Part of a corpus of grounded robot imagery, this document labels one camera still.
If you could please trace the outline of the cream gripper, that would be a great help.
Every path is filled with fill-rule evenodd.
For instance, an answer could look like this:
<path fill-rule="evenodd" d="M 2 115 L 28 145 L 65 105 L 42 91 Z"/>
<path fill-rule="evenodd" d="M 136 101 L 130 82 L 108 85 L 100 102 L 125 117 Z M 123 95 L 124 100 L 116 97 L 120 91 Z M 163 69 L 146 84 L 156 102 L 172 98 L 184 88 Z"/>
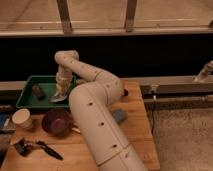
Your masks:
<path fill-rule="evenodd" d="M 71 80 L 71 75 L 62 76 L 60 74 L 56 74 L 56 94 L 65 95 L 70 87 Z"/>

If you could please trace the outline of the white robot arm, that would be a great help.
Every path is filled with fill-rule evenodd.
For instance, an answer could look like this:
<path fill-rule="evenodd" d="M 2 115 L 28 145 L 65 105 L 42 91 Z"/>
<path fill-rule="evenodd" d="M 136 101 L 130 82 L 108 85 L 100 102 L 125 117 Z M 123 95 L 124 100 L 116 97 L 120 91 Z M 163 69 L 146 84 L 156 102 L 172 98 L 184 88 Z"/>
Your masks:
<path fill-rule="evenodd" d="M 99 171 L 148 171 L 108 106 L 124 94 L 116 75 L 81 62 L 75 50 L 58 51 L 54 102 L 69 97 L 74 121 Z"/>

